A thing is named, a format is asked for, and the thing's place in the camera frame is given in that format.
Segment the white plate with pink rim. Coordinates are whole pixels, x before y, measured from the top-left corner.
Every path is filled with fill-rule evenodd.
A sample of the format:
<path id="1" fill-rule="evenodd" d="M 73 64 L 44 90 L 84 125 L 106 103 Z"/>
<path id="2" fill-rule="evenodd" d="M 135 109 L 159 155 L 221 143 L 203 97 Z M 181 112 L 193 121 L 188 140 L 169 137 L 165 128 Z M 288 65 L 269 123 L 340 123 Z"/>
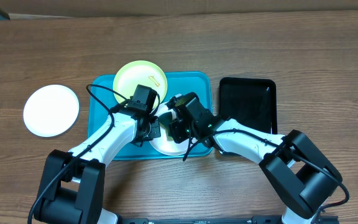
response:
<path id="1" fill-rule="evenodd" d="M 167 111 L 174 111 L 174 109 L 169 109 L 167 106 L 167 102 L 159 105 L 157 110 L 157 117 L 159 117 L 162 113 Z M 175 143 L 174 140 L 168 135 L 168 131 L 161 127 L 160 125 L 160 133 L 161 136 L 159 138 L 153 139 L 150 144 L 160 153 L 168 155 L 168 156 L 180 156 L 184 155 L 184 153 L 188 149 L 189 139 L 184 140 L 182 143 Z"/>

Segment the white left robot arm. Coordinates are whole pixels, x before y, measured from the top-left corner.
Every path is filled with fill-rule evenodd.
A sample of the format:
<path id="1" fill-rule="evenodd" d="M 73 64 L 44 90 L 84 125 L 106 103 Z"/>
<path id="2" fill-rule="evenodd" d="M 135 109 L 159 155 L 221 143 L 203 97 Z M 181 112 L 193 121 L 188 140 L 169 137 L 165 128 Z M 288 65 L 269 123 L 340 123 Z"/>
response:
<path id="1" fill-rule="evenodd" d="M 118 215 L 103 208 L 105 170 L 127 144 L 159 136 L 156 116 L 130 110 L 110 113 L 83 143 L 67 152 L 54 150 L 47 156 L 27 221 L 119 223 Z"/>

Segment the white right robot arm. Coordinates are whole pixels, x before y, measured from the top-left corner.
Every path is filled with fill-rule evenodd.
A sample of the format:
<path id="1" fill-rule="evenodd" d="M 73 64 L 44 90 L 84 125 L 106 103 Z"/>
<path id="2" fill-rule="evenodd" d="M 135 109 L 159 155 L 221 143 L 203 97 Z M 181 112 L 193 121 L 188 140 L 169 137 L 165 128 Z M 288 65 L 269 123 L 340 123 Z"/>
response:
<path id="1" fill-rule="evenodd" d="M 169 132 L 176 143 L 195 138 L 197 144 L 240 155 L 256 163 L 286 205 L 282 223 L 315 223 L 326 200 L 342 183 L 330 160 L 303 132 L 263 133 L 235 119 L 175 119 Z"/>

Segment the green yellow sponge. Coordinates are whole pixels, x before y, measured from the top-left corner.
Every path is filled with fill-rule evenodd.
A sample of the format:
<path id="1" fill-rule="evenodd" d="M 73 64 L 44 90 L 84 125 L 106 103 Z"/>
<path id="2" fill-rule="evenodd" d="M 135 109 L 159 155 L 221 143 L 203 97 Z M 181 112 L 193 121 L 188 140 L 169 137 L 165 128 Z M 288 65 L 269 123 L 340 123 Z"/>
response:
<path id="1" fill-rule="evenodd" d="M 170 129 L 170 124 L 176 120 L 176 112 L 174 111 L 167 111 L 162 113 L 159 117 L 159 123 L 162 128 L 166 129 L 167 131 Z"/>

